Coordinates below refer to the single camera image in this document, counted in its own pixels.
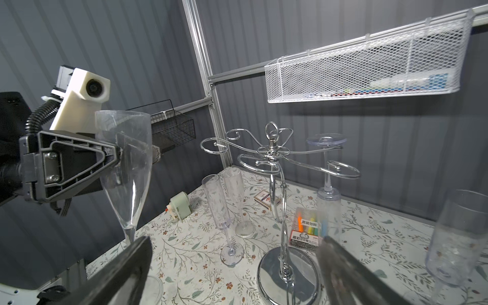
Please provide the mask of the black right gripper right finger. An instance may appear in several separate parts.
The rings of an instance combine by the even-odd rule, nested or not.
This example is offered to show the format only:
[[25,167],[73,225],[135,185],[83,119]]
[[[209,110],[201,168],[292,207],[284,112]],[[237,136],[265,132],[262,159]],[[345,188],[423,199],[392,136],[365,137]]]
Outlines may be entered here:
[[330,236],[319,243],[316,258],[330,304],[408,304]]

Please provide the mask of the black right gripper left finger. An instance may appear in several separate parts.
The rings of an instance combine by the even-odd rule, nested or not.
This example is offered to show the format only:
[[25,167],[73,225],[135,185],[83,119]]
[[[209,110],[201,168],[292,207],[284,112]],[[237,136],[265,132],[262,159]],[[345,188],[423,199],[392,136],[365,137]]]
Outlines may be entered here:
[[139,304],[149,273],[152,253],[150,238],[138,238],[82,287],[59,303]]

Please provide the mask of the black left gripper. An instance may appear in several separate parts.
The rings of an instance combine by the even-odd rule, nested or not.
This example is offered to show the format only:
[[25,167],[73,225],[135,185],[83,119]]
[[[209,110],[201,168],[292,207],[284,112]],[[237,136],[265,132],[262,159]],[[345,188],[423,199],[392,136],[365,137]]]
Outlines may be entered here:
[[120,162],[120,148],[85,134],[40,131],[19,138],[25,200],[56,202],[102,190],[100,179]]

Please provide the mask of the clear champagne flute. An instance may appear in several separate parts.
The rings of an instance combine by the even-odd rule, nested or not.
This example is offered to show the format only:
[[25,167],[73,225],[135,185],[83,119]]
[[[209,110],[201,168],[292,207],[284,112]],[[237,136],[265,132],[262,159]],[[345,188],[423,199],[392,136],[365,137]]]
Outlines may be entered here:
[[243,246],[230,235],[232,222],[221,177],[217,174],[208,175],[202,180],[202,186],[216,227],[226,236],[227,245],[221,250],[221,261],[226,266],[234,267],[243,259],[244,251]]
[[227,167],[222,172],[222,176],[230,200],[235,204],[238,212],[235,233],[239,237],[249,238],[254,234],[255,227],[243,214],[245,188],[241,170],[236,167]]

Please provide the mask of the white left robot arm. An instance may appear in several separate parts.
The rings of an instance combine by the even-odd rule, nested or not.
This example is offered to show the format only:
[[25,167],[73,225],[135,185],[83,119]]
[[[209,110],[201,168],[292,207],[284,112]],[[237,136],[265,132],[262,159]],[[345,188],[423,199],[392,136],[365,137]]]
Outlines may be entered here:
[[42,129],[60,105],[50,96],[31,111],[19,92],[1,93],[2,205],[22,196],[64,216],[73,197],[100,191],[100,178],[119,165],[115,144],[89,133]]

